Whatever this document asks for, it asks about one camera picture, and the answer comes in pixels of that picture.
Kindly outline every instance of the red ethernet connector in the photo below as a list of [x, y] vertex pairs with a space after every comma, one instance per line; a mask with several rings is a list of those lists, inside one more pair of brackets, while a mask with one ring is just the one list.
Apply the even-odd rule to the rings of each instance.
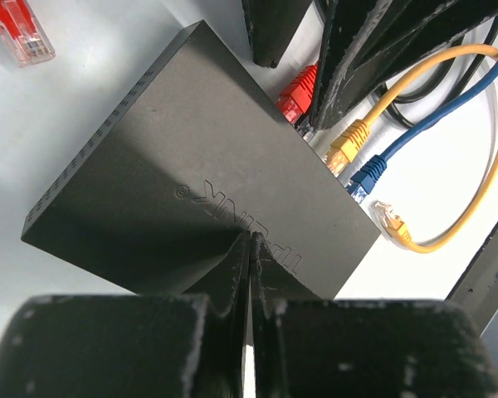
[[0, 0], [0, 36], [20, 66], [49, 61], [56, 53], [24, 0]]
[[308, 111], [314, 95], [316, 77], [317, 65], [307, 66], [281, 92], [279, 100], [276, 101], [276, 106], [291, 124]]

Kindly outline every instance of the ventilation grille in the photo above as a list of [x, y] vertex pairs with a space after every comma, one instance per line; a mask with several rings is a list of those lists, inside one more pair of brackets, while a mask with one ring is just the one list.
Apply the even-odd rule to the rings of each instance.
[[81, 167], [83, 162], [90, 156], [95, 148], [100, 144], [102, 139], [112, 130], [115, 125], [124, 117], [125, 113], [129, 110], [131, 105], [144, 93], [148, 85], [153, 81], [154, 77], [159, 73], [161, 66], [155, 62], [151, 69], [149, 69], [142, 78], [134, 85], [133, 89], [124, 97], [118, 104], [116, 109], [105, 120], [101, 127], [94, 133], [80, 152], [72, 159], [70, 164], [65, 168], [65, 171], [54, 181], [48, 188], [41, 200], [30, 210], [24, 223], [24, 231], [32, 225], [33, 222], [41, 215], [44, 210], [50, 205], [51, 201], [59, 194], [59, 192], [70, 180], [74, 173]]

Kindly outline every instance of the unplugged yellow connector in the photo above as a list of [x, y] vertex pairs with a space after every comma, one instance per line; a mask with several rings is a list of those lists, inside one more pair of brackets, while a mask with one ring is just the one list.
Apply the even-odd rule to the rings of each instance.
[[369, 126], [363, 120], [356, 120], [330, 145], [325, 163], [336, 177], [356, 158], [369, 135]]
[[388, 234], [401, 245], [408, 247], [412, 242], [406, 223], [399, 215], [394, 213], [393, 207], [386, 203], [377, 201], [374, 204], [374, 214], [379, 219]]

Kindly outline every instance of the white surface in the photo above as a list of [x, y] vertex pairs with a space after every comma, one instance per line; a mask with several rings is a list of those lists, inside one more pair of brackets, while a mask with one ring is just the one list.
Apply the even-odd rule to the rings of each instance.
[[[159, 0], [137, 0], [132, 6], [126, 0], [30, 4], [57, 58], [19, 70], [0, 42], [0, 335], [32, 295], [125, 293], [23, 244], [20, 233], [33, 204], [181, 26], [207, 20], [271, 97], [317, 57], [321, 33], [310, 9], [279, 68], [268, 70], [250, 61], [240, 0], [164, 0], [166, 7]], [[475, 40], [485, 34], [486, 27]], [[394, 204], [418, 240], [442, 233], [470, 201], [485, 170], [493, 129], [489, 102], [481, 95], [410, 143], [391, 160], [364, 208], [375, 199]], [[407, 114], [425, 114], [433, 106], [430, 99]], [[346, 121], [368, 108], [363, 104]], [[338, 131], [321, 134], [319, 150]], [[401, 133], [387, 123], [375, 131], [362, 161]], [[354, 163], [347, 176], [358, 166]], [[466, 173], [460, 175], [463, 167]], [[381, 237], [339, 297], [444, 299], [497, 219], [498, 183], [470, 225], [437, 253], [415, 255]]]

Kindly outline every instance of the tp-link logo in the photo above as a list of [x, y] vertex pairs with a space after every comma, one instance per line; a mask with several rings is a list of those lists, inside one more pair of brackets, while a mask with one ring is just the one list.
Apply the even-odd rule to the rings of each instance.
[[[205, 192], [202, 197], [191, 197], [193, 204], [203, 206], [203, 210], [216, 220], [223, 220], [232, 229], [245, 229], [251, 232], [261, 232], [267, 240], [269, 231], [259, 221], [245, 211], [236, 212], [234, 201], [229, 199], [223, 192], [214, 192], [212, 184], [205, 180]], [[177, 188], [175, 195], [181, 199], [186, 198], [190, 190], [186, 186]], [[292, 274], [296, 274], [295, 268], [300, 264], [302, 257], [296, 254], [289, 246], [280, 247], [267, 240], [275, 260], [287, 268]]]

